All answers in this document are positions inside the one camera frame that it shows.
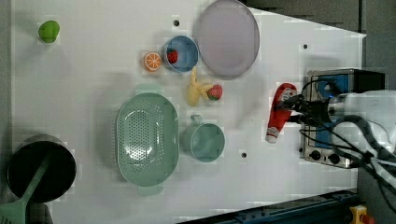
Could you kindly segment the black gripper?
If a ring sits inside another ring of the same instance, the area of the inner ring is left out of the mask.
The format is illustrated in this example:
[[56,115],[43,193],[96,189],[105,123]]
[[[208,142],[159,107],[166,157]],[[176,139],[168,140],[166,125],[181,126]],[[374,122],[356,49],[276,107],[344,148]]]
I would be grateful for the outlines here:
[[328,100],[305,102],[304,97],[301,94],[298,94],[280,101],[276,105],[276,108],[284,110],[298,110],[302,107],[302,115],[290,116],[288,122],[305,123],[309,126],[321,126],[322,124],[331,122],[328,113],[328,104]]

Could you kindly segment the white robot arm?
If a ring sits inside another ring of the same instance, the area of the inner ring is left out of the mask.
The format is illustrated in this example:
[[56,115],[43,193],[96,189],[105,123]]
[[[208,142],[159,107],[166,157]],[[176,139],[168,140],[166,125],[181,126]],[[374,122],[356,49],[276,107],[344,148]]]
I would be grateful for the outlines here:
[[301,134],[327,131],[332,152],[365,169],[382,188],[395,191],[395,92],[342,93],[307,101],[297,94],[275,109],[295,111],[290,122],[307,128]]

